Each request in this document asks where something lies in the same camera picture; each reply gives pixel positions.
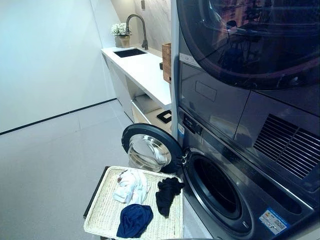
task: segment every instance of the white towel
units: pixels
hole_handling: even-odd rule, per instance
[[[113,198],[121,203],[140,204],[144,202],[149,191],[146,176],[138,169],[128,169],[118,176],[119,185]]]

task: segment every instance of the black cloth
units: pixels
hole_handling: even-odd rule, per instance
[[[119,238],[140,238],[154,214],[150,206],[131,204],[122,209],[116,236]]]
[[[159,191],[155,193],[156,205],[161,215],[169,217],[170,207],[176,195],[179,195],[181,189],[185,186],[183,182],[179,182],[176,177],[159,181]]]

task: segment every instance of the black sink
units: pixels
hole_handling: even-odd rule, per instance
[[[140,54],[146,54],[146,52],[141,51],[137,48],[123,50],[123,51],[114,51],[114,53],[117,54],[120,58],[125,58],[125,57],[134,56],[134,55],[140,55]]]

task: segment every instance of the gray faucet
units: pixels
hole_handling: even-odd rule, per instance
[[[126,19],[126,34],[130,34],[130,31],[129,31],[129,21],[132,17],[137,17],[139,19],[141,19],[142,21],[142,27],[143,27],[143,37],[144,37],[144,40],[143,40],[143,43],[141,45],[141,47],[143,47],[145,50],[148,50],[148,41],[147,41],[147,35],[146,35],[146,24],[145,24],[145,20],[142,18],[142,16],[138,15],[138,14],[131,14],[128,16],[128,18]]]

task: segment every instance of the black baseboard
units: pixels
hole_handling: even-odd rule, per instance
[[[74,112],[77,112],[77,111],[80,111],[80,110],[83,110],[83,109],[88,109],[88,108],[91,108],[91,107],[94,107],[94,106],[97,106],[97,105],[100,105],[100,104],[105,104],[105,103],[111,102],[113,100],[116,100],[116,98],[113,98],[113,99],[110,99],[110,100],[107,100],[107,101],[98,102],[98,103],[92,104],[90,106],[85,106],[85,107],[82,107],[82,108],[78,108],[76,110],[68,111],[68,112],[65,112],[65,113],[62,113],[62,114],[59,114],[59,115],[56,115],[56,116],[51,116],[51,117],[48,117],[48,118],[43,119],[43,120],[35,121],[35,122],[29,123],[29,124],[26,124],[26,125],[23,125],[23,126],[19,126],[19,127],[7,130],[7,131],[3,131],[3,132],[0,132],[0,135],[11,133],[13,131],[16,131],[16,130],[19,130],[19,129],[23,129],[23,128],[29,127],[31,125],[39,124],[39,123],[42,123],[44,121],[48,121],[48,120],[51,120],[51,119],[55,119],[55,118],[61,117],[63,115],[72,114]]]

